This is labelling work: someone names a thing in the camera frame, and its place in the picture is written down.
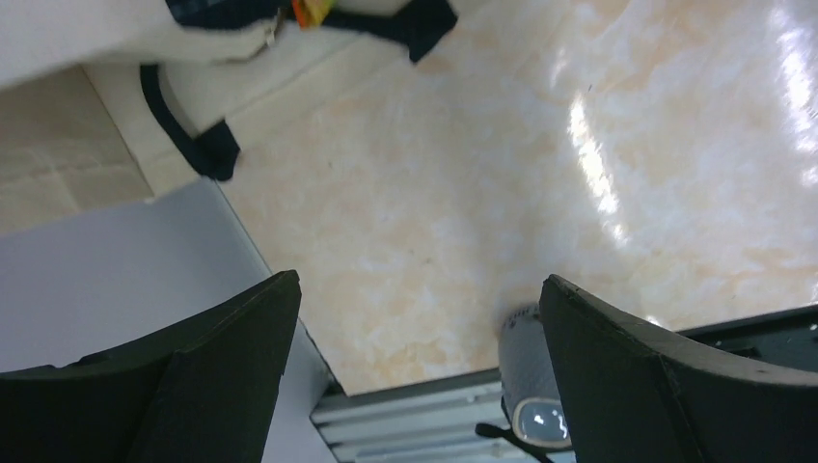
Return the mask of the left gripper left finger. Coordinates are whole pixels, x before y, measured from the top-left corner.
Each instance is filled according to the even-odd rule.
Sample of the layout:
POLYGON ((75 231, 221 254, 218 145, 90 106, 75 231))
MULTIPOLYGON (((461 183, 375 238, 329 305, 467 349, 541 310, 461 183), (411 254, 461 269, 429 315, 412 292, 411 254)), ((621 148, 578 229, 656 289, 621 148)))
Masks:
POLYGON ((259 462, 296 331, 293 270, 64 367, 1 376, 5 462, 259 462))

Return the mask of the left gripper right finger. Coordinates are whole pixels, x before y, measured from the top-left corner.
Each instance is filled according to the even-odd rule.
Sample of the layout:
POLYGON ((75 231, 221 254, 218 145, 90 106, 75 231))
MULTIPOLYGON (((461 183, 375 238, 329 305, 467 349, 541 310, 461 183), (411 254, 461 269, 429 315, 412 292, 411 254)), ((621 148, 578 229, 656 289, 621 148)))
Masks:
POLYGON ((813 462, 817 370, 688 339, 548 277, 541 322, 580 462, 813 462))

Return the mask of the small grey cup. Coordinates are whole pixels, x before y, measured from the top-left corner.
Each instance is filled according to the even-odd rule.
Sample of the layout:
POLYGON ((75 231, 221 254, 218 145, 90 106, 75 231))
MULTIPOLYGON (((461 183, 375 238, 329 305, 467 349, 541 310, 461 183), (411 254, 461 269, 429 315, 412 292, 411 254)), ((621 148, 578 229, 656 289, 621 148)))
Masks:
POLYGON ((511 312, 498 340, 502 406, 522 443, 552 450, 572 447, 567 420, 536 304, 511 312))

